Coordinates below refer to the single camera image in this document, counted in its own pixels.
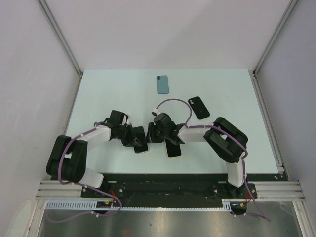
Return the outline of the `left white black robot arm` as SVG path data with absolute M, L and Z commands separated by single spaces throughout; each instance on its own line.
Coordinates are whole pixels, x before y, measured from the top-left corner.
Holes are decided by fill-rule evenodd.
M 103 182 L 104 175 L 87 168 L 88 151 L 109 142 L 120 140 L 124 147 L 145 152 L 145 131 L 142 126 L 133 127 L 129 116 L 112 110 L 110 117 L 95 122 L 93 128 L 75 137 L 59 135 L 52 148 L 46 173 L 63 184 L 76 183 L 92 187 L 92 192 L 102 198 L 108 194 L 109 185 Z

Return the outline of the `clear magsafe phone case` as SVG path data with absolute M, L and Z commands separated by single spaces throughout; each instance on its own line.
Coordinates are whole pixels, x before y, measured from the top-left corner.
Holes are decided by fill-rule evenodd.
M 137 147 L 135 147 L 134 151 L 135 151 L 136 154 L 142 154 L 142 153 L 148 152 L 149 148 L 137 148 Z

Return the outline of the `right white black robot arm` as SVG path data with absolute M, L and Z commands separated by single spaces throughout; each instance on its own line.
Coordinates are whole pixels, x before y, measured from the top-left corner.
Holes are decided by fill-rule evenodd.
M 156 114 L 149 123 L 146 143 L 169 141 L 173 145 L 206 142 L 226 162 L 227 189 L 233 198 L 241 197 L 247 188 L 244 159 L 247 157 L 247 136 L 223 117 L 211 125 L 175 124 L 166 113 Z

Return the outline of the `black phone camera side up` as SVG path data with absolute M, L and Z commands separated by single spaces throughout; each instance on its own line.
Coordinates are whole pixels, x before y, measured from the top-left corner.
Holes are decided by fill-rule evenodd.
M 190 98 L 188 102 L 197 119 L 202 120 L 210 117 L 210 112 L 208 111 L 207 107 L 199 96 Z

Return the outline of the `black phone screen up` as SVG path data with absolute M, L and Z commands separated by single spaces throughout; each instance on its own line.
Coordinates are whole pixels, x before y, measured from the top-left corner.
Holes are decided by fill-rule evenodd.
M 136 133 L 137 138 L 140 140 L 141 142 L 141 147 L 134 147 L 134 152 L 136 154 L 141 154 L 141 153 L 145 153 L 149 150 L 148 144 L 145 142 L 145 131 L 144 128 L 142 126 L 139 127 L 135 127 L 134 131 Z

